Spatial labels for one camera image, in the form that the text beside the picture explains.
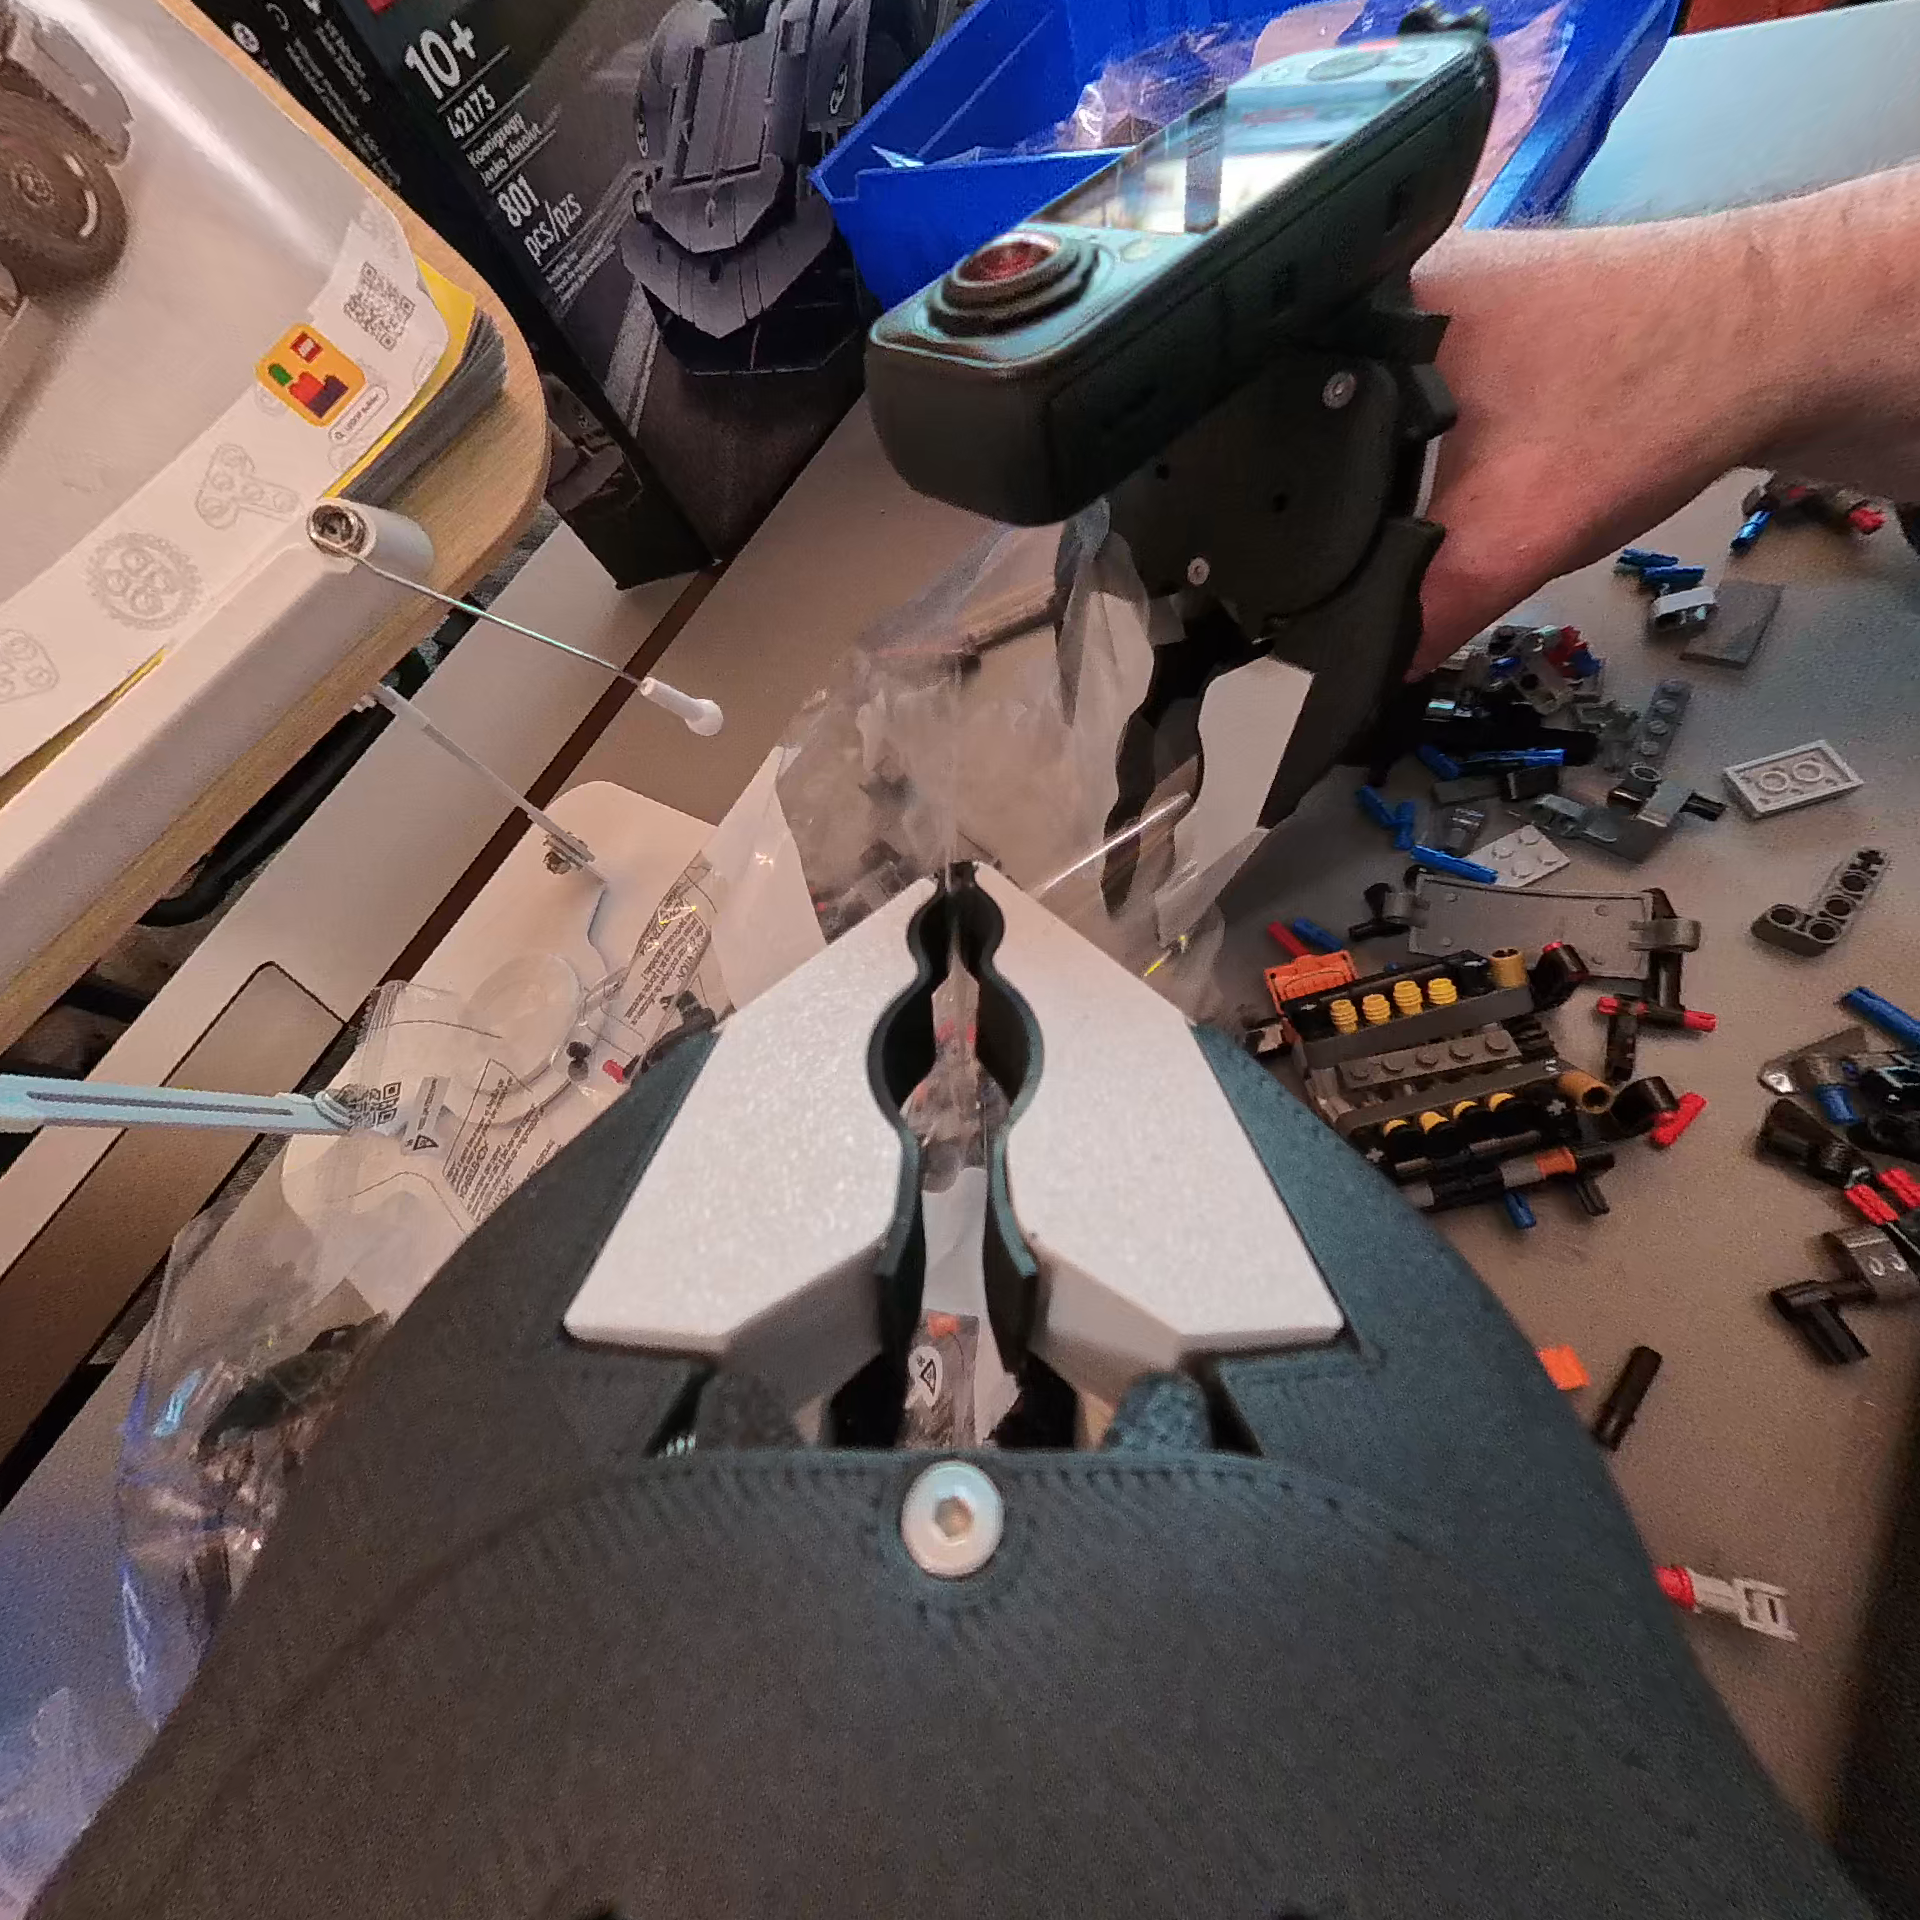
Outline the black lego set box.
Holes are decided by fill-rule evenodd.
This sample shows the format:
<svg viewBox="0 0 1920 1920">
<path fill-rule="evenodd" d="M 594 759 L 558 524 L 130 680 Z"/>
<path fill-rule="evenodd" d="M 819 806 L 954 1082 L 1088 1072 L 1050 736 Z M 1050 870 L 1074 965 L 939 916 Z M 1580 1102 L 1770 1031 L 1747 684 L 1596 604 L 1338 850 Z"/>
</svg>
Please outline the black lego set box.
<svg viewBox="0 0 1920 1920">
<path fill-rule="evenodd" d="M 207 0 L 507 304 L 546 502 L 627 582 L 721 567 L 861 397 L 819 190 L 965 9 Z"/>
</svg>

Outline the blue plastic bin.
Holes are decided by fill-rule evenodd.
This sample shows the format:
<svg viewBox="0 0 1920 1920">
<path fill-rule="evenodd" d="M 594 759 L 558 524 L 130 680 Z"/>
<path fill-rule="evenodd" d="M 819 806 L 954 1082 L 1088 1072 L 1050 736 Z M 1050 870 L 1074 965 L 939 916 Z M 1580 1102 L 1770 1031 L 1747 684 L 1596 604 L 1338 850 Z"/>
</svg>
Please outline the blue plastic bin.
<svg viewBox="0 0 1920 1920">
<path fill-rule="evenodd" d="M 842 144 L 819 190 L 884 304 L 1067 194 L 1108 151 L 1044 151 L 1108 61 L 1195 32 L 1273 32 L 1257 0 L 985 0 Z M 1568 203 L 1679 0 L 1491 9 L 1520 129 L 1491 129 L 1463 228 L 1539 228 Z"/>
</svg>

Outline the dark grey lego panel assembly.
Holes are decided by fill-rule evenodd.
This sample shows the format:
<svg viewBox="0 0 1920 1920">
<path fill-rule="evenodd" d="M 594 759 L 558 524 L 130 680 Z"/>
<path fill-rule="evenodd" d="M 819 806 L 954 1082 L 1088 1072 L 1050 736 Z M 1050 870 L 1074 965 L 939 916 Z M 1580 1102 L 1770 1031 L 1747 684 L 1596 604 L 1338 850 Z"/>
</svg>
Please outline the dark grey lego panel assembly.
<svg viewBox="0 0 1920 1920">
<path fill-rule="evenodd" d="M 1596 986 L 1653 986 L 1656 956 L 1698 953 L 1698 918 L 1672 916 L 1666 893 L 1499 893 L 1405 870 L 1367 893 L 1353 940 L 1399 940 L 1405 956 L 1568 940 Z"/>
</svg>

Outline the lego instruction booklet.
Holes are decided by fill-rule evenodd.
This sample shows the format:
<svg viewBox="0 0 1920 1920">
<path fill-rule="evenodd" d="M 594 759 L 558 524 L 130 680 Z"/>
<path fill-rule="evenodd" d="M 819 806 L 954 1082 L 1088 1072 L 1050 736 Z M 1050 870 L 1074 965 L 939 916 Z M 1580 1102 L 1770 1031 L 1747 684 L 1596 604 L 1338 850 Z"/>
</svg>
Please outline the lego instruction booklet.
<svg viewBox="0 0 1920 1920">
<path fill-rule="evenodd" d="M 501 391 L 464 284 L 164 9 L 10 9 L 0 274 L 0 775 Z"/>
</svg>

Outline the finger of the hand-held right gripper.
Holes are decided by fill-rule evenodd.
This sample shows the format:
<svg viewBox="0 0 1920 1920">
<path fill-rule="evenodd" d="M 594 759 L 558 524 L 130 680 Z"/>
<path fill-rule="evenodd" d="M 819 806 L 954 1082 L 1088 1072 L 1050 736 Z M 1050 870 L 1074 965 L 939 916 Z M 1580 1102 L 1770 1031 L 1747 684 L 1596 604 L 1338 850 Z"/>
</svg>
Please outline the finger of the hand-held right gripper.
<svg viewBox="0 0 1920 1920">
<path fill-rule="evenodd" d="M 1220 893 L 1261 850 L 1261 806 L 1279 792 L 1284 745 L 1305 717 L 1314 669 L 1284 660 L 1247 660 L 1220 669 L 1178 717 L 1195 725 L 1195 756 L 1178 717 L 1132 717 L 1117 745 L 1117 916 L 1153 874 L 1153 918 L 1207 918 Z"/>
</svg>

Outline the clear bags of parts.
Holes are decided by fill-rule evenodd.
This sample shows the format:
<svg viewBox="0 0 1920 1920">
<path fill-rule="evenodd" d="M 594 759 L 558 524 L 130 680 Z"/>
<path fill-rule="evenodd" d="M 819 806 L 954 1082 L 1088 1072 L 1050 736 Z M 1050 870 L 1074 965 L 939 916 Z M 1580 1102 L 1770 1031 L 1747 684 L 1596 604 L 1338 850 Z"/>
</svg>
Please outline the clear bags of parts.
<svg viewBox="0 0 1920 1920">
<path fill-rule="evenodd" d="M 1179 990 L 1171 971 L 1149 971 L 1149 953 L 1178 953 L 1178 918 L 1153 918 L 1153 906 L 1104 906 L 1104 870 L 1117 853 L 1117 836 L 1104 812 L 1117 806 L 1117 725 L 1149 702 L 1149 589 L 1132 575 L 1132 554 L 1108 532 L 1078 532 L 1088 554 L 1067 565 L 1067 664 L 1021 664 L 1011 680 L 973 693 L 973 651 L 954 634 L 965 589 L 985 575 L 985 565 L 965 565 L 939 575 L 889 644 L 865 644 L 803 717 L 783 756 L 752 775 L 752 792 L 733 806 L 699 864 L 684 870 L 684 906 L 716 956 L 716 1016 L 733 1020 L 768 986 L 803 971 L 819 953 L 854 932 L 865 916 L 884 916 L 903 887 L 939 887 L 939 932 L 926 932 L 934 956 L 934 1064 L 954 1064 L 965 1138 L 985 1160 L 985 1118 L 1003 1112 L 1003 1090 L 978 1072 L 978 986 L 973 986 L 973 870 L 1003 870 L 1011 893 L 1029 893 L 1044 916 L 1060 916 L 1074 932 L 1088 932 L 1104 956 L 1135 971 L 1158 1003 Z M 682 1097 L 691 1090 L 691 1064 L 708 1056 L 716 1031 L 682 1031 L 669 1055 L 646 1055 L 638 1090 L 594 1118 L 594 1132 L 526 1193 L 541 1204 L 531 1246 L 557 1255 L 557 1332 L 621 1218 L 638 1173 L 646 1167 Z M 1240 1124 L 1257 1132 L 1261 1167 L 1284 1167 L 1293 1102 L 1247 1064 L 1220 1031 L 1195 1031 L 1211 1072 L 1224 1082 Z M 916 1218 L 926 1198 L 952 1193 L 934 1160 L 934 1112 L 910 1112 L 903 1124 L 916 1138 Z M 973 1225 L 978 1295 L 965 1299 L 965 1322 L 990 1337 L 985 1322 L 985 1173 L 973 1204 L 934 1204 L 939 1218 Z M 699 1360 L 641 1360 L 641 1354 L 594 1354 L 558 1337 L 575 1367 L 627 1367 L 646 1373 L 661 1401 L 661 1434 L 646 1436 L 659 1458 L 733 1458 L 733 1450 L 797 1450 L 808 1436 L 842 1450 L 903 1446 L 903 1373 L 865 1367 L 834 1401 L 783 1407 L 783 1396 L 752 1373 L 721 1373 Z M 1121 1446 L 1149 1434 L 1158 1436 L 1158 1401 L 1207 1401 L 1207 1385 L 1171 1383 L 1211 1383 L 1207 1373 L 1149 1373 L 1121 1385 L 1117 1421 Z M 1021 1434 L 990 1434 L 990 1446 L 1067 1446 L 1088 1396 L 1074 1396 L 1050 1367 L 1003 1367 L 1011 1383 Z"/>
</svg>

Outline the person's right hand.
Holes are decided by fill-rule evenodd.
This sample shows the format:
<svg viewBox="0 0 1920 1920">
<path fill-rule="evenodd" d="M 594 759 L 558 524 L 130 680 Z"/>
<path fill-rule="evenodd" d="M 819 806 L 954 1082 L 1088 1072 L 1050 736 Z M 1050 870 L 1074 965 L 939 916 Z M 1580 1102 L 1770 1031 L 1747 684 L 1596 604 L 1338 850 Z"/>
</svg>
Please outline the person's right hand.
<svg viewBox="0 0 1920 1920">
<path fill-rule="evenodd" d="M 1463 400 L 1405 680 L 1729 467 L 1803 467 L 1799 203 L 1666 228 L 1444 234 L 1417 263 Z"/>
</svg>

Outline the partly built lego engine block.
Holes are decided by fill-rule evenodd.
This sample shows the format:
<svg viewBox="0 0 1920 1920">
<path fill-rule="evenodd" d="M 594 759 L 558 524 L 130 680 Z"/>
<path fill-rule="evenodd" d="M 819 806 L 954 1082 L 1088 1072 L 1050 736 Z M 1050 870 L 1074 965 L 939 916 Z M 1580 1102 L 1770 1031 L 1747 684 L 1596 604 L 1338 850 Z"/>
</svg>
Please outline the partly built lego engine block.
<svg viewBox="0 0 1920 1920">
<path fill-rule="evenodd" d="M 1284 1056 L 1305 1112 L 1417 1214 L 1499 1204 L 1527 1237 L 1536 1193 L 1609 1214 L 1616 1090 L 1550 1039 L 1580 986 L 1589 965 L 1568 940 L 1399 971 L 1302 953 L 1261 971 L 1273 1020 L 1247 1020 L 1247 1055 Z"/>
</svg>

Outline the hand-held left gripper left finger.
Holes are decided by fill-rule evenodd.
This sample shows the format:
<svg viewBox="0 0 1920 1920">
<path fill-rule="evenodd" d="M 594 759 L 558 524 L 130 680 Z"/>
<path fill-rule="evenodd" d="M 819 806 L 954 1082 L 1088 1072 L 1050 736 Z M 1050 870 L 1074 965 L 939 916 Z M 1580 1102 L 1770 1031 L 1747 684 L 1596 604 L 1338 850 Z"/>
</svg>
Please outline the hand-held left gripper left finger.
<svg viewBox="0 0 1920 1920">
<path fill-rule="evenodd" d="M 916 1332 L 916 1138 L 939 887 L 734 1009 L 608 1225 L 558 1332 L 594 1354 L 752 1373 L 783 1407 L 903 1373 Z"/>
</svg>

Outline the grey red lego axle assembly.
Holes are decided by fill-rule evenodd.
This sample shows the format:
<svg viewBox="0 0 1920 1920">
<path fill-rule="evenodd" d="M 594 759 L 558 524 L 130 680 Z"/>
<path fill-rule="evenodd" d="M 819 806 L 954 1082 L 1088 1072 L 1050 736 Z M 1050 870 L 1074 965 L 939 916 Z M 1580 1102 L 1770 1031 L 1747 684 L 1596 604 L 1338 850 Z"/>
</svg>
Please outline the grey red lego axle assembly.
<svg viewBox="0 0 1920 1920">
<path fill-rule="evenodd" d="M 1656 1595 L 1679 1610 L 1679 1616 L 1711 1616 L 1711 1620 L 1737 1620 L 1769 1640 L 1799 1640 L 1789 1628 L 1789 1595 L 1779 1586 L 1761 1586 L 1761 1576 L 1711 1576 L 1711 1572 L 1686 1572 L 1686 1562 L 1656 1562 L 1653 1572 Z"/>
</svg>

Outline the clear bag of dark parts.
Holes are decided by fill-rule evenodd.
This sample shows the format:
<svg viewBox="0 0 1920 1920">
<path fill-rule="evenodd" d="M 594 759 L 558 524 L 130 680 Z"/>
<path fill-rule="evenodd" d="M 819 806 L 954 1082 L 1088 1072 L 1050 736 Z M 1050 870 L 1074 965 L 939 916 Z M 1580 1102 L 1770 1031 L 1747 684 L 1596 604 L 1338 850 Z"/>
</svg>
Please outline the clear bag of dark parts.
<svg viewBox="0 0 1920 1920">
<path fill-rule="evenodd" d="M 235 1616 L 384 1312 L 309 1237 L 190 1218 L 154 1322 L 10 1505 L 0 1874 L 30 1910 Z"/>
</svg>

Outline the clear bag with warning print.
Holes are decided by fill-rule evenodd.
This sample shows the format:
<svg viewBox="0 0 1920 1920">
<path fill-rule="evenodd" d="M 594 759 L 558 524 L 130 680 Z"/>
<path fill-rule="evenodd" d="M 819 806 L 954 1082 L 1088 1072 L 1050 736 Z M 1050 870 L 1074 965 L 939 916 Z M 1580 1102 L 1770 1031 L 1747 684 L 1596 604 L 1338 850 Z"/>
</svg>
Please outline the clear bag with warning print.
<svg viewBox="0 0 1920 1920">
<path fill-rule="evenodd" d="M 464 1198 L 457 1151 L 487 1151 L 496 1118 L 520 1118 L 526 1082 L 501 1039 L 439 986 L 384 979 L 331 1082 L 351 1118 L 324 1138 L 309 1184 L 324 1214 L 421 1204 L 427 1225 L 464 1237 L 484 1204 Z"/>
</svg>

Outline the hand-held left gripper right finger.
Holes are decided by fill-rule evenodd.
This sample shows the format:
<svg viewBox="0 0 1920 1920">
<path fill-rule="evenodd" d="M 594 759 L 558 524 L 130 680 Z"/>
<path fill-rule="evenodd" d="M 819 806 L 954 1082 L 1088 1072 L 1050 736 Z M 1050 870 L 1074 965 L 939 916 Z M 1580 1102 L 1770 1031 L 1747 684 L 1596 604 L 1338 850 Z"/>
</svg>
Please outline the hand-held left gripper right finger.
<svg viewBox="0 0 1920 1920">
<path fill-rule="evenodd" d="M 973 870 L 985 1322 L 1088 1401 L 1324 1354 L 1342 1310 L 1207 1039 L 1003 870 Z"/>
</svg>

